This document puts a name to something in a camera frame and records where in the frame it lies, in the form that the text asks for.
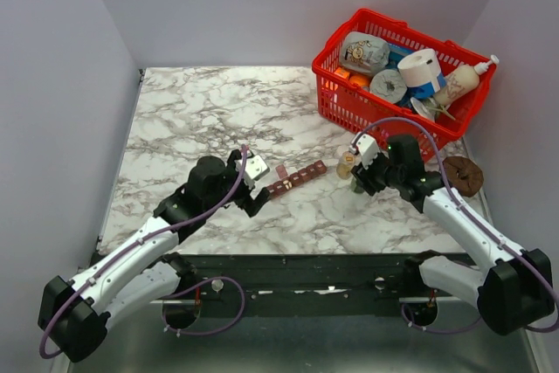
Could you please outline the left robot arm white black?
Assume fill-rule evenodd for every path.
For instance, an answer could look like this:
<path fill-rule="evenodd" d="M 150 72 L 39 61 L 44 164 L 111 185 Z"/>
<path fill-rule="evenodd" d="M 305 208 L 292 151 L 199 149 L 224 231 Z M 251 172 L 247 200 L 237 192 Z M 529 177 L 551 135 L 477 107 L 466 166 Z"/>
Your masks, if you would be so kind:
<path fill-rule="evenodd" d="M 45 285 L 38 315 L 40 356 L 65 354 L 80 362 L 136 310 L 159 298 L 187 297 L 194 279 L 173 249 L 227 204 L 255 216 L 269 192 L 262 189 L 254 196 L 252 191 L 268 171 L 264 159 L 246 146 L 233 150 L 226 161 L 201 157 L 187 182 L 164 198 L 123 244 L 69 280 L 56 276 Z M 47 342 L 57 346 L 57 353 L 47 352 Z"/>

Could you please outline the green pill bottle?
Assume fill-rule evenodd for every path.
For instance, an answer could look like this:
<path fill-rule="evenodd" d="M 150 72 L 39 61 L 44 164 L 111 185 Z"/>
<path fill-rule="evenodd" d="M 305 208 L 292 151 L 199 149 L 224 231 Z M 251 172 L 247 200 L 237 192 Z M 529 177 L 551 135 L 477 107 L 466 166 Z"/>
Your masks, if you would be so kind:
<path fill-rule="evenodd" d="M 364 192 L 364 189 L 363 189 L 360 185 L 357 184 L 356 180 L 353 180 L 353 181 L 352 181 L 351 189 L 352 189 L 352 191 L 354 191 L 356 194 L 362 194 L 362 193 Z"/>

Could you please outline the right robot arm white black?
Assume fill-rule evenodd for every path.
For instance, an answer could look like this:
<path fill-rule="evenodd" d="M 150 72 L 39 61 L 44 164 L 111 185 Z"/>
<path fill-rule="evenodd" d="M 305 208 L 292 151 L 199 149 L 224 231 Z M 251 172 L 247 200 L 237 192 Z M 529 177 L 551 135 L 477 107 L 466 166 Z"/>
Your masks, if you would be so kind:
<path fill-rule="evenodd" d="M 401 277 L 408 294 L 442 290 L 475 307 L 498 335 L 554 312 L 547 255 L 539 249 L 527 251 L 499 233 L 456 189 L 446 187 L 443 173 L 426 170 L 413 136 L 391 136 L 382 151 L 374 137 L 357 135 L 350 150 L 360 157 L 351 170 L 360 188 L 370 196 L 397 190 L 405 202 L 445 229 L 475 264 L 470 268 L 434 251 L 419 253 Z"/>

